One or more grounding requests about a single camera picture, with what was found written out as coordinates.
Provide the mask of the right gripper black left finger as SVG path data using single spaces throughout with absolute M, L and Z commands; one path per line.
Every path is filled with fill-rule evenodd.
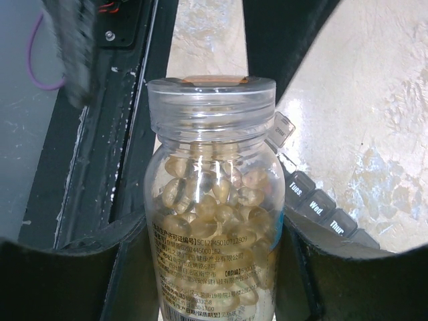
M 143 209 L 61 249 L 1 239 L 2 320 L 157 320 Z

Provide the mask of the amber pill bottle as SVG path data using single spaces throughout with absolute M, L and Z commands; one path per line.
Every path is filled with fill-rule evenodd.
M 272 320 L 285 177 L 267 144 L 276 84 L 193 76 L 148 83 L 160 147 L 144 209 L 164 320 Z

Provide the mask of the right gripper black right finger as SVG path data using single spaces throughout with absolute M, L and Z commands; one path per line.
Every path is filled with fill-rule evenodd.
M 391 253 L 286 209 L 277 320 L 426 320 L 427 246 Z

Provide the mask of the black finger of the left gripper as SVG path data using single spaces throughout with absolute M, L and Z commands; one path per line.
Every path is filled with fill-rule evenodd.
M 93 96 L 97 2 L 46 0 L 41 6 L 64 67 L 68 101 L 81 109 Z
M 281 96 L 339 0 L 243 2 L 248 71 L 276 81 Z

